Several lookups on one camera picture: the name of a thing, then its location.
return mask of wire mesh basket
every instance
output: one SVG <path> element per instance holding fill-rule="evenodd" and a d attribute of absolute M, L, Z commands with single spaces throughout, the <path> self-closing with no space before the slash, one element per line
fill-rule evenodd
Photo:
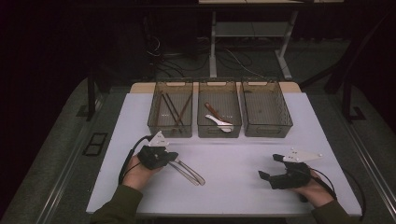
<path fill-rule="evenodd" d="M 275 79 L 243 77 L 240 98 L 245 136 L 286 137 L 293 122 L 282 90 Z"/>
<path fill-rule="evenodd" d="M 218 125 L 207 115 L 229 125 Z M 237 138 L 242 126 L 236 81 L 228 77 L 199 79 L 198 136 L 201 138 Z"/>
<path fill-rule="evenodd" d="M 151 134 L 165 137 L 192 137 L 192 78 L 157 79 L 148 116 Z"/>

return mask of white tag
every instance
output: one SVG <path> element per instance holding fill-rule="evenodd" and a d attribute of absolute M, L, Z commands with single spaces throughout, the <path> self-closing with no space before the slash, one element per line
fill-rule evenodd
<path fill-rule="evenodd" d="M 167 147 L 169 146 L 169 142 L 166 141 L 163 133 L 161 131 L 157 132 L 155 136 L 149 141 L 149 147 Z"/>
<path fill-rule="evenodd" d="M 291 149 L 290 153 L 283 158 L 283 161 L 290 162 L 303 162 L 303 161 L 313 161 L 322 158 L 322 154 L 312 153 L 307 151 Z"/>

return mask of wire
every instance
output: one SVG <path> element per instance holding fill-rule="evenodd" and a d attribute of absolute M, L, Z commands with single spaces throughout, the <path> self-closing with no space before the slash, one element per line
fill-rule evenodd
<path fill-rule="evenodd" d="M 157 40 L 157 47 L 155 47 L 155 49 L 153 50 L 153 52 L 151 52 L 151 51 L 149 51 L 149 50 L 146 50 L 146 52 L 149 54 L 149 55 L 152 55 L 152 56 L 154 56 L 154 57 L 160 57 L 161 56 L 161 53 L 160 52 L 158 52 L 158 50 L 160 49 L 160 46 L 161 46 L 161 42 L 160 42 L 160 40 L 157 38 L 157 37 L 155 37 L 154 35 L 152 35 L 151 37 L 153 37 L 154 39 L 156 39 Z"/>
<path fill-rule="evenodd" d="M 200 55 L 202 53 L 206 53 L 206 52 L 201 52 L 201 51 L 206 51 L 206 50 L 209 50 L 209 49 L 210 48 L 208 48 L 208 47 L 198 49 L 197 51 L 199 51 L 200 53 L 198 53 L 197 55 Z M 178 59 L 178 58 L 186 58 L 187 55 L 186 55 L 186 53 L 181 53 L 181 52 L 180 53 L 165 53 L 163 55 L 163 57 L 172 58 L 172 59 Z"/>
<path fill-rule="evenodd" d="M 147 136 L 144 136 L 144 137 L 140 138 L 139 141 L 137 141 L 137 142 L 134 144 L 134 147 L 129 151 L 128 156 L 126 157 L 126 159 L 125 159 L 125 161 L 124 161 L 124 164 L 122 165 L 122 168 L 121 168 L 121 170 L 120 170 L 120 174 L 119 174 L 119 185 L 122 183 L 122 180 L 123 180 L 123 178 L 125 177 L 126 173 L 128 173 L 130 170 L 132 170 L 134 167 L 136 167 L 136 165 L 135 165 L 135 166 L 133 166 L 132 168 L 128 169 L 128 171 L 125 172 L 126 167 L 128 166 L 129 161 L 131 160 L 132 156 L 134 155 L 134 150 L 137 148 L 137 146 L 138 146 L 143 140 L 145 140 L 145 139 L 149 140 L 149 139 L 151 139 L 151 138 L 152 138 L 152 135 L 147 135 Z"/>
<path fill-rule="evenodd" d="M 240 48 L 251 48 L 251 47 L 259 47 L 260 45 L 253 45 L 253 46 L 249 46 L 249 47 L 238 47 L 239 49 Z M 283 70 L 285 70 L 287 67 L 289 67 L 290 66 L 290 64 L 291 63 L 293 63 L 296 59 L 298 59 L 304 52 L 306 52 L 306 50 L 307 49 L 309 49 L 309 47 L 311 46 L 311 41 L 309 41 L 308 42 L 308 44 L 304 47 L 304 49 L 302 49 L 296 56 L 294 56 L 293 58 L 291 58 L 290 60 L 289 60 L 289 62 L 285 65 L 285 66 L 283 66 L 283 67 L 281 67 L 280 68 L 280 71 L 279 70 L 270 70 L 270 71 L 264 71 L 264 74 L 265 75 L 269 75 L 269 74 L 277 74 L 277 75 L 279 75 L 280 73 L 279 72 L 282 72 Z M 230 66 L 227 66 L 227 65 L 225 65 L 221 60 L 219 60 L 219 62 L 222 64 L 222 65 L 224 65 L 225 67 L 227 67 L 227 68 L 229 68 L 229 69 L 233 69 L 233 70 L 242 70 L 242 69 L 237 69 L 237 68 L 231 68 Z M 245 65 L 245 64 L 243 64 L 243 66 L 241 65 L 241 67 L 243 68 L 243 69 L 245 69 L 246 70 L 246 66 L 247 65 Z M 257 73 L 254 73 L 254 72 L 252 72 L 252 71 L 250 71 L 250 70 L 248 70 L 248 72 L 249 73 L 252 73 L 252 74 L 254 74 L 254 75 L 256 75 L 256 76 L 260 76 L 260 77 L 262 77 L 262 75 L 261 74 L 257 74 Z"/>
<path fill-rule="evenodd" d="M 228 69 L 236 70 L 236 71 L 243 70 L 243 68 L 241 66 L 238 66 L 237 68 L 228 66 L 227 64 L 224 63 L 222 57 L 220 57 L 219 55 L 217 55 L 216 59 L 219 61 L 219 63 L 221 63 L 224 67 L 226 67 Z"/>
<path fill-rule="evenodd" d="M 335 192 L 334 185 L 332 184 L 332 181 L 330 181 L 329 177 L 327 177 L 325 174 L 323 174 L 323 173 L 322 173 L 321 171 L 319 171 L 319 170 L 316 170 L 316 169 L 313 169 L 313 168 L 309 168 L 309 169 L 311 169 L 311 170 L 313 170 L 313 171 L 315 171 L 315 172 L 318 172 L 318 173 L 320 173 L 321 175 L 323 175 L 323 176 L 327 179 L 327 181 L 329 181 L 330 185 L 332 186 L 332 191 Z"/>
<path fill-rule="evenodd" d="M 324 175 L 322 172 L 320 172 L 320 171 L 318 171 L 318 170 L 315 170 L 315 169 L 312 169 L 312 168 L 309 168 L 309 169 L 310 169 L 310 170 L 314 170 L 314 171 L 320 173 L 321 175 L 323 175 L 324 177 L 326 177 L 326 179 L 327 179 L 327 180 L 330 182 L 330 184 L 332 185 L 332 181 L 330 181 L 330 179 L 329 179 L 326 175 Z M 330 195 L 332 195 L 332 197 L 333 197 L 335 200 L 337 200 L 337 195 L 335 194 L 333 185 L 332 185 L 332 189 L 331 189 L 331 188 L 330 188 L 323 180 L 321 180 L 319 177 L 314 177 L 314 176 L 312 176 L 311 174 L 306 174 L 305 172 L 303 172 L 303 171 L 301 171 L 301 170 L 299 170 L 299 169 L 290 169 L 290 168 L 287 168 L 287 170 L 291 170 L 291 171 L 300 173 L 300 174 L 302 174 L 302 175 L 309 176 L 310 178 L 312 178 L 313 180 L 315 180 L 318 184 L 320 184 L 323 188 L 325 188 L 326 191 L 327 191 Z"/>
<path fill-rule="evenodd" d="M 181 67 L 180 65 L 178 65 L 178 64 L 176 64 L 176 63 L 172 63 L 172 62 L 169 62 L 169 61 L 163 61 L 163 62 L 164 62 L 164 63 L 170 63 L 170 64 L 176 66 L 177 68 L 179 68 L 179 69 L 181 69 L 181 70 L 183 70 L 183 71 L 191 71 L 191 72 L 194 72 L 194 71 L 198 71 L 198 70 L 204 68 L 204 67 L 205 67 L 205 64 L 207 63 L 207 60 L 208 60 L 208 59 L 209 59 L 209 56 L 207 55 L 207 56 L 205 57 L 204 63 L 203 63 L 202 65 L 198 66 L 197 68 L 183 68 L 183 67 Z"/>
<path fill-rule="evenodd" d="M 356 186 L 358 187 L 359 191 L 361 192 L 361 217 L 359 218 L 359 221 L 362 222 L 364 219 L 364 216 L 366 215 L 366 209 L 367 209 L 367 202 L 366 202 L 366 196 L 364 195 L 363 188 L 359 184 L 358 180 L 353 176 L 348 170 L 345 168 L 341 167 L 341 169 L 349 176 L 352 178 L 352 180 L 355 182 Z"/>
<path fill-rule="evenodd" d="M 242 39 L 240 41 L 235 41 L 235 39 L 233 40 L 233 43 L 231 45 L 228 45 L 228 46 L 227 45 L 223 45 L 222 47 L 226 48 L 226 49 L 229 49 L 229 48 L 249 49 L 249 48 L 262 47 L 262 46 L 265 46 L 265 47 L 270 46 L 270 47 L 278 48 L 278 44 L 277 43 L 274 44 L 275 41 L 272 40 L 271 37 L 257 36 L 254 42 L 256 42 L 256 40 L 257 41 L 263 41 L 263 42 L 261 42 L 261 43 L 252 43 L 250 45 L 244 45 L 244 46 L 238 46 L 238 44 L 240 44 L 240 43 L 246 44 L 248 41 L 251 42 L 251 40 L 250 39 L 248 39 L 248 41 L 244 40 L 244 39 L 247 39 L 247 37 L 245 37 L 244 39 Z"/>
<path fill-rule="evenodd" d="M 227 51 L 236 59 L 236 61 L 241 65 L 241 67 L 244 68 L 246 71 L 248 71 L 249 73 L 254 74 L 254 75 L 256 75 L 256 76 L 263 77 L 263 75 L 260 75 L 260 74 L 258 74 L 258 73 L 255 73 L 255 72 L 253 72 L 253 71 L 248 70 L 248 69 L 238 60 L 238 58 L 235 57 L 235 55 L 234 55 L 230 50 L 228 50 L 228 49 L 225 49 L 225 50 L 227 50 Z"/>
<path fill-rule="evenodd" d="M 168 75 L 169 77 L 174 77 L 174 76 L 172 76 L 170 73 L 166 72 L 166 70 L 163 70 L 163 69 L 161 69 L 161 68 L 159 68 L 159 67 L 155 67 L 155 69 L 158 69 L 158 70 L 164 72 L 164 73 L 165 73 L 166 75 Z"/>
<path fill-rule="evenodd" d="M 241 55 L 243 55 L 243 56 L 245 56 L 245 57 L 248 59 L 248 63 L 242 63 L 242 60 L 239 59 L 239 62 L 240 62 L 242 65 L 244 65 L 244 66 L 251 66 L 251 65 L 253 65 L 253 60 L 251 60 L 251 58 L 250 58 L 246 53 L 243 53 L 243 52 L 238 52 L 238 53 L 241 54 Z M 218 56 L 219 58 L 223 58 L 225 61 L 227 61 L 227 62 L 229 62 L 229 63 L 234 63 L 234 64 L 240 65 L 240 63 L 235 62 L 234 57 L 232 57 L 232 55 L 230 55 L 230 53 L 228 53 L 227 55 L 229 55 L 229 57 L 230 57 L 232 60 L 223 58 L 223 57 L 220 56 L 219 54 L 218 54 L 217 56 Z"/>
<path fill-rule="evenodd" d="M 185 77 L 184 74 L 183 74 L 183 72 L 180 71 L 180 70 L 178 70 L 178 69 L 175 68 L 175 67 L 172 67 L 172 66 L 170 66 L 170 65 L 163 64 L 163 63 L 159 63 L 158 65 L 162 65 L 162 66 L 168 67 L 168 68 L 170 68 L 170 69 L 172 69 L 172 70 L 175 70 L 175 71 L 177 71 L 182 77 Z"/>
<path fill-rule="evenodd" d="M 129 168 L 127 171 L 125 171 L 122 178 L 124 178 L 126 176 L 126 174 L 128 174 L 128 172 L 130 172 L 132 169 L 134 169 L 137 165 L 140 165 L 140 162 L 138 164 L 134 165 L 133 167 Z"/>

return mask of cable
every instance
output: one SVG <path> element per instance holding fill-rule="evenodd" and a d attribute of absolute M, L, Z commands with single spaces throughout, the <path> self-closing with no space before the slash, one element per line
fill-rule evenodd
<path fill-rule="evenodd" d="M 253 60 L 251 60 L 251 58 L 250 58 L 246 53 L 243 53 L 243 52 L 238 52 L 238 53 L 241 54 L 241 55 L 243 55 L 243 56 L 245 56 L 245 58 L 248 59 L 248 63 L 242 63 L 242 60 L 239 59 L 239 62 L 240 62 L 242 65 L 244 65 L 244 66 L 251 66 L 251 65 L 253 65 Z M 235 62 L 234 57 L 232 57 L 232 55 L 230 55 L 230 53 L 228 53 L 227 55 L 229 55 L 230 58 L 232 58 L 232 60 L 223 58 L 223 57 L 220 56 L 219 54 L 218 54 L 217 56 L 218 56 L 218 58 L 223 58 L 225 61 L 227 61 L 227 62 L 229 62 L 229 63 L 234 63 L 234 64 L 240 65 L 239 62 Z"/>
<path fill-rule="evenodd" d="M 363 192 L 363 188 L 361 187 L 361 185 L 359 184 L 358 180 L 355 178 L 355 176 L 353 176 L 348 170 L 346 170 L 345 168 L 341 167 L 341 169 L 347 174 L 349 175 L 349 177 L 352 178 L 352 180 L 355 182 L 356 186 L 358 187 L 359 191 L 361 192 L 361 217 L 359 218 L 359 221 L 362 222 L 364 219 L 364 216 L 366 214 L 366 209 L 367 209 L 367 202 L 366 202 L 366 196 L 364 195 Z"/>
<path fill-rule="evenodd" d="M 306 176 L 309 176 L 310 178 L 312 178 L 313 180 L 315 180 L 318 184 L 320 184 L 323 188 L 325 188 L 326 189 L 326 191 L 330 194 L 330 195 L 332 195 L 332 197 L 335 199 L 335 200 L 337 200 L 337 195 L 335 194 L 335 191 L 334 191 L 334 188 L 330 188 L 323 180 L 321 180 L 319 177 L 314 177 L 314 176 L 312 176 L 312 175 L 309 175 L 309 174 L 306 174 L 305 172 L 303 172 L 303 171 L 301 171 L 301 170 L 299 170 L 299 169 L 290 169 L 290 168 L 287 168 L 287 170 L 291 170 L 291 171 L 294 171 L 294 172 L 298 172 L 298 173 L 300 173 L 300 174 L 302 174 L 302 175 L 306 175 Z M 322 172 L 320 172 L 320 171 L 317 171 L 317 172 L 319 172 L 321 175 L 323 175 L 324 177 L 326 177 L 326 179 L 330 182 L 330 184 L 332 185 L 332 181 L 330 181 L 330 179 L 326 176 L 326 175 L 324 175 Z"/>
<path fill-rule="evenodd" d="M 229 49 L 229 48 L 249 49 L 249 48 L 258 48 L 258 47 L 261 47 L 261 46 L 266 46 L 267 47 L 270 44 L 270 47 L 278 48 L 278 44 L 275 45 L 274 41 L 271 40 L 272 39 L 271 37 L 257 36 L 256 38 L 257 39 L 255 39 L 254 42 L 256 42 L 256 40 L 258 40 L 258 41 L 263 41 L 263 43 L 253 43 L 251 45 L 238 46 L 238 44 L 240 44 L 240 43 L 246 44 L 248 42 L 251 42 L 251 40 L 249 40 L 249 41 L 245 41 L 245 40 L 235 41 L 235 39 L 239 40 L 239 37 L 238 37 L 238 38 L 235 38 L 233 40 L 233 44 L 231 46 L 222 46 L 222 47 L 226 48 L 226 49 Z"/>
<path fill-rule="evenodd" d="M 198 49 L 197 51 L 205 51 L 205 50 L 209 50 L 209 48 L 201 48 L 201 49 Z M 164 53 L 163 54 L 163 57 L 165 58 L 172 58 L 172 59 L 178 59 L 178 58 L 186 58 L 186 54 L 185 53 Z"/>
<path fill-rule="evenodd" d="M 217 61 L 219 61 L 219 63 L 221 63 L 224 67 L 226 67 L 226 68 L 228 68 L 228 69 L 236 70 L 236 71 L 243 70 L 243 68 L 242 68 L 241 66 L 238 66 L 237 68 L 233 68 L 233 67 L 230 67 L 230 66 L 226 65 L 226 64 L 224 63 L 222 57 L 220 57 L 219 55 L 217 55 L 216 59 L 217 59 Z"/>
<path fill-rule="evenodd" d="M 151 51 L 149 51 L 149 50 L 146 50 L 146 52 L 147 52 L 149 55 L 152 55 L 152 56 L 154 56 L 154 57 L 160 57 L 160 56 L 161 56 L 161 53 L 158 52 L 157 50 L 160 49 L 161 42 L 160 42 L 160 40 L 159 40 L 157 37 L 155 37 L 154 35 L 152 35 L 151 37 L 153 37 L 154 39 L 156 39 L 158 44 L 157 44 L 157 47 L 153 50 L 154 53 L 151 52 Z"/>
<path fill-rule="evenodd" d="M 165 66 L 165 67 L 168 67 L 168 68 L 171 68 L 172 70 L 175 70 L 175 71 L 177 71 L 182 77 L 185 77 L 184 76 L 184 74 L 183 74 L 183 72 L 182 71 L 180 71 L 180 70 L 178 70 L 177 68 L 175 68 L 175 67 L 172 67 L 172 66 L 170 66 L 170 65 L 167 65 L 167 64 L 163 64 L 163 63 L 159 63 L 158 65 L 162 65 L 162 66 Z"/>
<path fill-rule="evenodd" d="M 316 169 L 313 169 L 313 168 L 309 168 L 309 169 L 311 169 L 311 170 L 313 170 L 313 171 L 315 171 L 315 172 L 318 172 L 318 173 L 320 173 L 321 175 L 323 175 L 323 176 L 327 179 L 327 181 L 329 181 L 330 185 L 332 186 L 332 191 L 335 192 L 334 185 L 332 184 L 332 181 L 330 181 L 329 177 L 327 177 L 325 174 L 323 174 L 323 173 L 322 173 L 321 171 L 319 171 L 319 170 L 316 170 Z"/>
<path fill-rule="evenodd" d="M 159 68 L 159 67 L 155 67 L 155 69 L 158 69 L 158 70 L 164 72 L 164 73 L 165 73 L 166 75 L 168 75 L 169 77 L 174 77 L 174 76 L 172 76 L 170 73 L 166 72 L 165 70 L 163 70 L 163 69 L 161 69 L 161 68 Z"/>
<path fill-rule="evenodd" d="M 126 173 L 128 173 L 129 171 L 131 171 L 133 168 L 136 167 L 136 165 L 135 165 L 135 166 L 133 166 L 132 168 L 128 169 L 128 171 L 125 172 L 125 169 L 126 169 L 126 167 L 128 166 L 129 161 L 131 160 L 132 156 L 134 155 L 134 150 L 136 149 L 136 147 L 137 147 L 143 140 L 147 139 L 147 140 L 150 141 L 152 138 L 153 138 L 152 135 L 146 135 L 146 136 L 140 138 L 139 141 L 137 141 L 136 144 L 134 144 L 134 147 L 129 151 L 128 156 L 126 157 L 125 162 L 124 162 L 124 164 L 122 165 L 122 168 L 121 168 L 121 170 L 120 170 L 120 174 L 119 174 L 119 185 L 122 183 L 122 180 L 123 180 L 123 178 L 125 177 Z"/>
<path fill-rule="evenodd" d="M 170 63 L 170 64 L 176 66 L 177 68 L 179 68 L 179 69 L 181 69 L 181 70 L 183 70 L 183 71 L 191 71 L 191 72 L 194 72 L 194 71 L 198 71 L 198 70 L 202 69 L 202 68 L 205 66 L 205 64 L 206 64 L 206 62 L 207 62 L 208 59 L 209 59 L 209 57 L 206 56 L 204 63 L 203 63 L 202 65 L 198 66 L 197 68 L 183 68 L 183 67 L 181 67 L 180 65 L 178 65 L 178 64 L 176 64 L 176 63 L 172 63 L 172 62 L 169 62 L 169 61 L 163 61 L 163 62 L 164 62 L 164 63 Z"/>
<path fill-rule="evenodd" d="M 128 174 L 128 172 L 130 172 L 132 169 L 134 169 L 137 165 L 140 165 L 140 162 L 136 165 L 134 165 L 133 167 L 129 168 L 127 171 L 125 171 L 125 173 L 123 174 L 122 179 L 126 176 L 126 174 Z"/>
<path fill-rule="evenodd" d="M 254 75 L 256 75 L 256 76 L 264 77 L 263 75 L 260 75 L 260 74 L 258 74 L 258 73 L 255 73 L 255 72 L 253 72 L 253 71 L 248 70 L 248 69 L 247 69 L 247 68 L 235 57 L 235 55 L 234 55 L 232 52 L 230 52 L 228 49 L 225 49 L 225 50 L 227 50 L 227 51 L 236 59 L 236 61 L 241 65 L 241 67 L 244 68 L 246 71 L 248 71 L 249 73 L 254 74 Z"/>

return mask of floor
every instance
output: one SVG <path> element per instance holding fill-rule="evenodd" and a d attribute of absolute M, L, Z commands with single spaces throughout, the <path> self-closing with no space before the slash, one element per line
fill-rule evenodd
<path fill-rule="evenodd" d="M 218 41 L 218 77 L 264 76 L 282 80 L 281 68 L 274 55 L 274 49 L 280 46 L 278 39 L 224 38 Z M 206 38 L 199 39 L 199 42 L 199 54 L 195 58 L 186 58 L 172 50 L 166 52 L 165 60 L 158 64 L 156 76 L 208 77 L 208 42 Z M 345 40 L 290 42 L 286 61 L 292 81 L 301 83 L 326 69 L 337 62 L 347 46 L 348 41 Z M 342 93 L 326 94 L 323 90 L 326 79 L 302 91 L 307 93 L 337 160 L 346 170 L 346 177 L 356 197 L 366 205 L 362 223 L 395 223 L 396 216 L 390 208 L 394 205 L 392 195 L 396 190 L 393 174 L 396 135 L 358 89 L 353 89 L 352 105 L 357 106 L 366 119 L 348 123 L 340 112 Z M 117 86 L 109 93 L 97 92 L 97 112 L 91 121 L 86 121 L 86 86 L 84 80 L 70 95 L 1 223 L 89 222 L 90 215 L 85 213 L 85 209 L 129 87 Z M 93 133 L 107 133 L 102 153 L 97 157 L 83 156 L 81 152 Z M 139 222 L 315 223 L 312 217 L 288 217 L 286 220 L 142 218 Z"/>

